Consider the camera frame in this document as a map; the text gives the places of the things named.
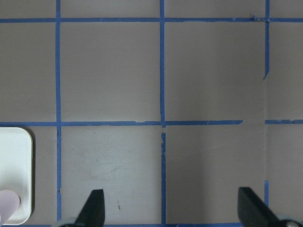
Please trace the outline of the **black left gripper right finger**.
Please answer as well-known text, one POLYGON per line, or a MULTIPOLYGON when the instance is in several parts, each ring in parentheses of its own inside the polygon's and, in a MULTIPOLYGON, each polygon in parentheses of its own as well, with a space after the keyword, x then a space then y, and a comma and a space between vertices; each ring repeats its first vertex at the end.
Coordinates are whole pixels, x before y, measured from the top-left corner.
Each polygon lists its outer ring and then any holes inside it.
POLYGON ((238 189, 238 218, 244 227, 285 227, 249 187, 238 189))

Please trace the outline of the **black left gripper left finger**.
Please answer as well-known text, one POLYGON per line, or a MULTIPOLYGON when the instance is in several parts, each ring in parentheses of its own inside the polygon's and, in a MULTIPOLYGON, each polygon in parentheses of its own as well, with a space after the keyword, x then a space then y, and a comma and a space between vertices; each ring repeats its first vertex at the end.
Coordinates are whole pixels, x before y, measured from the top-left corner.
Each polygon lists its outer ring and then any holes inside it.
POLYGON ((103 226, 105 222, 105 200, 103 189, 93 190, 81 212, 75 226, 103 226))

